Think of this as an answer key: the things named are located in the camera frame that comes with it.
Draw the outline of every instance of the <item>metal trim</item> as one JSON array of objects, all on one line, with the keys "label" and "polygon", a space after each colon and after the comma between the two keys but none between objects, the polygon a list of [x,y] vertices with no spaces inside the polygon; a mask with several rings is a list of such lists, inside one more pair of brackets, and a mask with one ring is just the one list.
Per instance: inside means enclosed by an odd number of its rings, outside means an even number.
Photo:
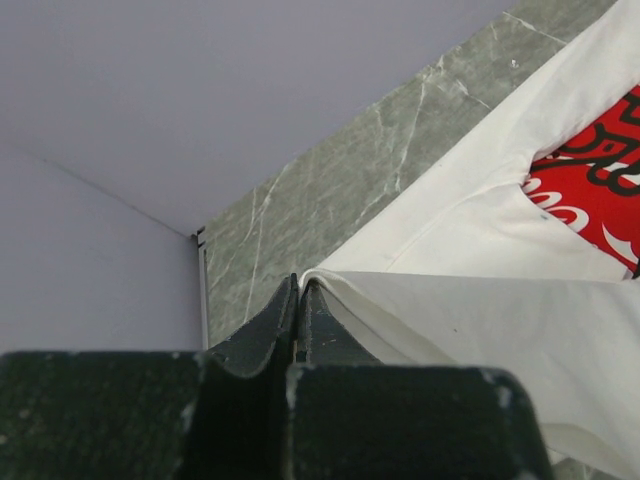
[{"label": "metal trim", "polygon": [[198,241],[198,266],[200,270],[200,316],[202,321],[202,348],[209,349],[209,288],[207,286],[207,242],[202,227],[196,234]]}]

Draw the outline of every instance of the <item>red graphic print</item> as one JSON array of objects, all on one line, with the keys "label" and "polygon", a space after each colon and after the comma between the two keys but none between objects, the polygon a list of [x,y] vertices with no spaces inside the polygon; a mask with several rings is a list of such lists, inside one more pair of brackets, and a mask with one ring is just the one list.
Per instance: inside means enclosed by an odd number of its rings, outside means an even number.
[{"label": "red graphic print", "polygon": [[640,86],[531,166],[524,192],[640,275]]}]

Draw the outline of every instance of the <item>green marble tile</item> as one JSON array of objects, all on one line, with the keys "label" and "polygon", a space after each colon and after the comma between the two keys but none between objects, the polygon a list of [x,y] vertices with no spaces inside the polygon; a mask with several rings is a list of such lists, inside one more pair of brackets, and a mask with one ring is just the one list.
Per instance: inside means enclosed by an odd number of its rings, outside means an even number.
[{"label": "green marble tile", "polygon": [[614,3],[615,0],[525,1],[509,14],[531,30],[568,43]]},{"label": "green marble tile", "polygon": [[209,342],[317,265],[611,1],[524,0],[206,225]]}]

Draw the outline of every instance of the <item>white ceiling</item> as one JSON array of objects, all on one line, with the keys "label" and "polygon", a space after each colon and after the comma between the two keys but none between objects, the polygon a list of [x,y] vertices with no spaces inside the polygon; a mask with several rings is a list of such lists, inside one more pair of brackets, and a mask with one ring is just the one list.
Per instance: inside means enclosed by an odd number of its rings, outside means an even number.
[{"label": "white ceiling", "polygon": [[183,234],[515,0],[2,0],[0,135]]}]

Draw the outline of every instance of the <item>dark green object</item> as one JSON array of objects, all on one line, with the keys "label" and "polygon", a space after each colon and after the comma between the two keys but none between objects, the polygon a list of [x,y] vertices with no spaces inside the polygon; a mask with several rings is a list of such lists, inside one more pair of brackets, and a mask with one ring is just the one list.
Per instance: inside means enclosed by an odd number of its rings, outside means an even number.
[{"label": "dark green object", "polygon": [[295,276],[207,352],[0,358],[0,479],[267,478],[552,474],[511,375],[380,365]]}]

